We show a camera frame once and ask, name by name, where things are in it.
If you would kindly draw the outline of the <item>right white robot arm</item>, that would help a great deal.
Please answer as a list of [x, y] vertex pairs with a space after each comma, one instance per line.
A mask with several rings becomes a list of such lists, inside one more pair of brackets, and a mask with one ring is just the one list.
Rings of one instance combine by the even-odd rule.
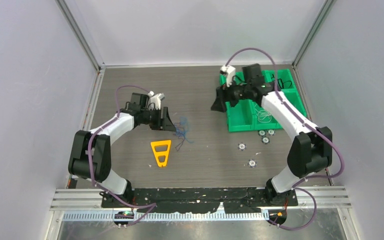
[[306, 118], [279, 89], [277, 79], [266, 80], [257, 63], [243, 67], [243, 81], [236, 83], [236, 69], [223, 65], [220, 74], [225, 83], [216, 88], [216, 99], [211, 110], [226, 112], [240, 100], [251, 100], [269, 112], [291, 139], [286, 167], [266, 182], [264, 198], [271, 205], [279, 205], [286, 193], [315, 173], [331, 166], [333, 158], [332, 131], [319, 127]]

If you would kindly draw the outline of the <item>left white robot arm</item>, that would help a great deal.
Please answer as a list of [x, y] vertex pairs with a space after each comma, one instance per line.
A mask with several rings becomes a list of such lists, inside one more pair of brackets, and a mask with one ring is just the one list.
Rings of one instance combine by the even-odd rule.
[[112, 145], [140, 125], [154, 131], [176, 131], [168, 108], [162, 106], [163, 93], [133, 93], [130, 101], [102, 125], [75, 133], [68, 162], [68, 172], [89, 180], [114, 198], [121, 207], [132, 205], [134, 191], [129, 180], [112, 169]]

